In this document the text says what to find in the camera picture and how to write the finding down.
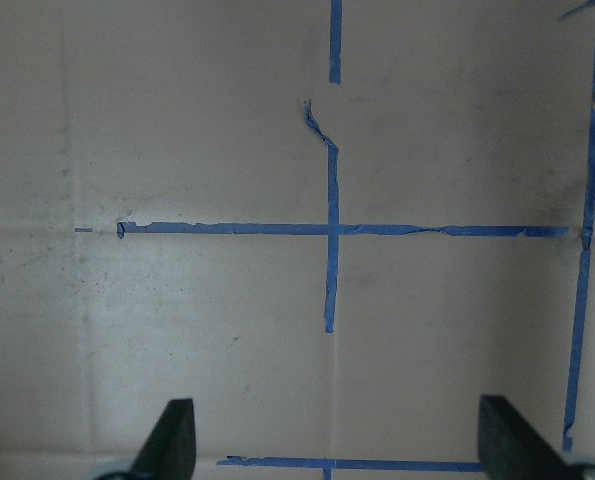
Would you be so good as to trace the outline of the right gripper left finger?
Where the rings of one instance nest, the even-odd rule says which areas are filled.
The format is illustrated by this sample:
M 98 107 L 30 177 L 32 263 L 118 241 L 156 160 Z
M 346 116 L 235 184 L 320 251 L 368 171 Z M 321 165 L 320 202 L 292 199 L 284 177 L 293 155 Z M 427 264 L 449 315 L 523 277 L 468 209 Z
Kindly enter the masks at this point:
M 196 431 L 191 398 L 170 400 L 131 465 L 135 479 L 191 479 Z

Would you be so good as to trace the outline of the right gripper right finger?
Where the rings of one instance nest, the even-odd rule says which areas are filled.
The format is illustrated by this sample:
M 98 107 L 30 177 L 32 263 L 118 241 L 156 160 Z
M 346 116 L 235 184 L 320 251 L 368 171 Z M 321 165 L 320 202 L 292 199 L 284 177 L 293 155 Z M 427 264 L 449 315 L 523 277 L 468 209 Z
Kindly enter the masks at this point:
M 489 479 L 576 479 L 559 454 L 504 397 L 482 395 L 477 453 Z

